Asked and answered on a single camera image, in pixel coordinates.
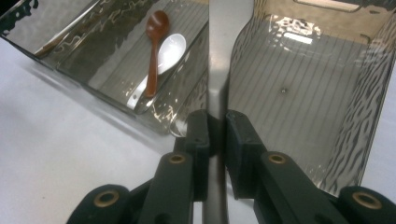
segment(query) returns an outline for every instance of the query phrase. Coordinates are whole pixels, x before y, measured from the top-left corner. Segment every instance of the wooden spoon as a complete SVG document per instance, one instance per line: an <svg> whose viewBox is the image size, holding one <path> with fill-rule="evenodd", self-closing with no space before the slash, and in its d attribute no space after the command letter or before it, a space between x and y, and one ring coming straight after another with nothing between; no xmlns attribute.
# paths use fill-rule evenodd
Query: wooden spoon
<svg viewBox="0 0 396 224"><path fill-rule="evenodd" d="M156 11L149 18L146 25L146 34L151 39L151 58L148 69L148 84L146 97L153 97L157 91L158 75L158 45L169 31L169 19L164 11Z"/></svg>

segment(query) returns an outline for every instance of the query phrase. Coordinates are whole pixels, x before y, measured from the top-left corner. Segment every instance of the black mechanical arm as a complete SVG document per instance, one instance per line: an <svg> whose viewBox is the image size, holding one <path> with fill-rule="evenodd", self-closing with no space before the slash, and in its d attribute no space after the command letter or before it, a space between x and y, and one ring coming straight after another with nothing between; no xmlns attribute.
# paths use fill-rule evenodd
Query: black mechanical arm
<svg viewBox="0 0 396 224"><path fill-rule="evenodd" d="M187 136L164 155L155 176L129 191L105 185L91 191L68 224L187 224L194 202L207 197L211 148L208 115L195 111ZM226 115L226 167L235 199L254 199L259 223L396 223L396 205L363 187L335 198L319 190L289 156L267 151L247 116Z"/></svg>

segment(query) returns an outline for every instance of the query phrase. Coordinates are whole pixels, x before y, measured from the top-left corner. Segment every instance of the spoon handle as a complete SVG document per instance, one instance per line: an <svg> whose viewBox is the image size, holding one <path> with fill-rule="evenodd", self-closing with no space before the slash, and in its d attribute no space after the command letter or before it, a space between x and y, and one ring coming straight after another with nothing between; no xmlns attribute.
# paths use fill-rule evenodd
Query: spoon handle
<svg viewBox="0 0 396 224"><path fill-rule="evenodd" d="M157 91L158 76L158 40L152 40L151 58L149 60L148 84L146 85L146 97L153 97Z"/></svg>

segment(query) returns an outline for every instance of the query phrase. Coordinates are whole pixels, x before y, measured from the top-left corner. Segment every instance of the spoon bowl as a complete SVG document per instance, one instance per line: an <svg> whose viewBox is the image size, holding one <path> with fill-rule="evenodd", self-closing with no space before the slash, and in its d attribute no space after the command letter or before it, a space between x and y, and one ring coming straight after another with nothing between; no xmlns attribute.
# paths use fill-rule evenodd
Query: spoon bowl
<svg viewBox="0 0 396 224"><path fill-rule="evenodd" d="M160 76L165 71L173 67L180 61L184 52L186 51L186 39L181 34L169 35L160 47L158 53L158 75ZM134 109L142 95L143 91L146 89L146 84L148 82L148 76L146 76L142 82L137 86L137 88L132 93L128 100L127 106Z"/></svg>

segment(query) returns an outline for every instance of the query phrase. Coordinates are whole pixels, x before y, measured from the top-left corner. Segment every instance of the screw hole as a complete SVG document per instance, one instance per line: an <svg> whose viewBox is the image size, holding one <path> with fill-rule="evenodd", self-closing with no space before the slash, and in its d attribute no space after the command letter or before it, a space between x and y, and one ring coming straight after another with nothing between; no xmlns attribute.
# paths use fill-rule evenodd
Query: screw hole
<svg viewBox="0 0 396 224"><path fill-rule="evenodd" d="M93 200L93 203L97 207L108 207L111 204L115 203L119 199L120 195L119 193L114 190L106 190L98 195L96 195L95 199Z"/></svg>
<svg viewBox="0 0 396 224"><path fill-rule="evenodd" d="M355 202L366 208L370 208L370 209L382 208L382 203L375 196L367 192L362 192L362 191L354 192L352 194L352 198L355 200Z"/></svg>
<svg viewBox="0 0 396 224"><path fill-rule="evenodd" d="M270 155L268 159L276 164L283 164L286 162L286 159L279 154Z"/></svg>
<svg viewBox="0 0 396 224"><path fill-rule="evenodd" d="M184 156L181 155L175 155L169 159L169 161L173 164L182 163L184 160L186 160L186 158L184 158Z"/></svg>

